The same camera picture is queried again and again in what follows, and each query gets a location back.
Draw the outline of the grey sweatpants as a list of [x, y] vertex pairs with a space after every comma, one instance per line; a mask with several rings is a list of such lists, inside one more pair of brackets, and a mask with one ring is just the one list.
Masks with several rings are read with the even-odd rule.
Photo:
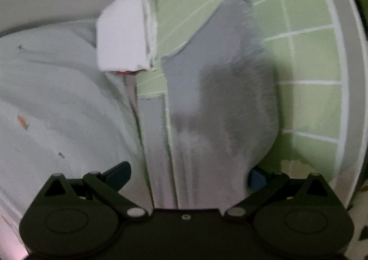
[[167, 92], [138, 101], [153, 204], [224, 211], [251, 194], [251, 170], [279, 132], [252, 1], [220, 3], [162, 70]]

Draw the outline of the light green bedsheet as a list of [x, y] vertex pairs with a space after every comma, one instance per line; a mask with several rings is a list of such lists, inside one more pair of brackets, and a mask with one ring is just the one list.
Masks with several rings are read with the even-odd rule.
[[1, 206], [19, 221], [54, 173], [81, 178], [122, 161], [122, 195], [152, 208], [127, 88], [96, 61], [94, 20], [1, 38]]

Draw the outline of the red woven basket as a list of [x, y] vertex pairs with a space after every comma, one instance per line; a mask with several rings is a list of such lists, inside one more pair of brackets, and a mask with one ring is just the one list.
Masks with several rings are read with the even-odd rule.
[[131, 74], [131, 71], [115, 71], [114, 74], [117, 76], [125, 76]]

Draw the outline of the white folded cloth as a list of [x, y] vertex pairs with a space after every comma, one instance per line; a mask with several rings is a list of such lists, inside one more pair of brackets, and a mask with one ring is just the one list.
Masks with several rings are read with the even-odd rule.
[[157, 59], [157, 28], [154, 0], [114, 0], [96, 22], [98, 68], [151, 70]]

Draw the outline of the green grid cutting mat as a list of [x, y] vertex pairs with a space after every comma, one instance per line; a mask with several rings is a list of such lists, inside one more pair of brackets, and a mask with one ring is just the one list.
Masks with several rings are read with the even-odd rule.
[[[157, 0], [158, 54], [182, 47], [222, 0]], [[348, 105], [342, 43], [330, 0], [252, 0], [277, 67], [281, 138], [269, 167], [300, 160], [333, 182]]]

